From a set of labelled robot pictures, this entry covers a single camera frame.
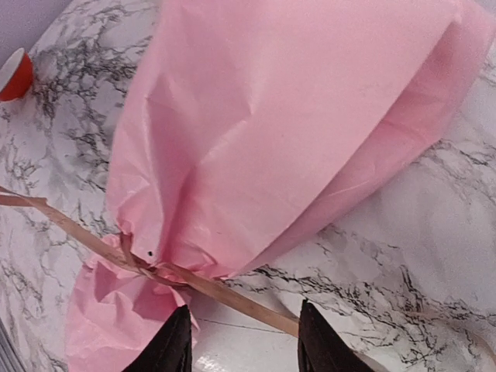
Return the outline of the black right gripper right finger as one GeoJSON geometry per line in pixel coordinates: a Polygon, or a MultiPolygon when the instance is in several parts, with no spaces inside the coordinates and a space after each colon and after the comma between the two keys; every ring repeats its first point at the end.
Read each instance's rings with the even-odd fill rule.
{"type": "Polygon", "coordinates": [[[298,369],[300,372],[372,372],[307,300],[302,302],[298,323],[298,369]]]}

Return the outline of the pink wrapping paper sheet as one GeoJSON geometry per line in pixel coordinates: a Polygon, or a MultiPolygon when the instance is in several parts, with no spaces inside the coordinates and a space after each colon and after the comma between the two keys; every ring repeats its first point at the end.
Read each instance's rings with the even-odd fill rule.
{"type": "Polygon", "coordinates": [[[494,34],[473,1],[165,1],[107,209],[153,265],[267,264],[440,139],[494,34]]]}

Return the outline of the beige raffia ribbon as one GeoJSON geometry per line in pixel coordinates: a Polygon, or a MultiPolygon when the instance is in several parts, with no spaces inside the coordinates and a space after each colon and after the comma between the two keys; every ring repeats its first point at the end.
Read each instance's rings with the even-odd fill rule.
{"type": "Polygon", "coordinates": [[[219,278],[209,279],[204,277],[200,270],[190,271],[169,262],[154,267],[139,257],[133,256],[125,243],[122,243],[119,248],[104,243],[62,212],[50,207],[45,198],[18,195],[2,188],[1,204],[39,210],[67,235],[100,256],[107,264],[132,272],[135,276],[148,277],[150,280],[166,285],[176,292],[183,291],[186,287],[193,288],[252,319],[293,336],[297,336],[303,331],[303,327],[298,324],[296,318],[282,315],[243,297],[241,294],[228,289],[219,278]]]}

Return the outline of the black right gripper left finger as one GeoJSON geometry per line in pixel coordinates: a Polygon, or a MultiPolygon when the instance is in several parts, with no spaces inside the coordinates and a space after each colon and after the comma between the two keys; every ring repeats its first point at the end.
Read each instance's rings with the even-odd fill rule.
{"type": "Polygon", "coordinates": [[[191,314],[178,307],[161,326],[129,372],[192,372],[191,314]]]}

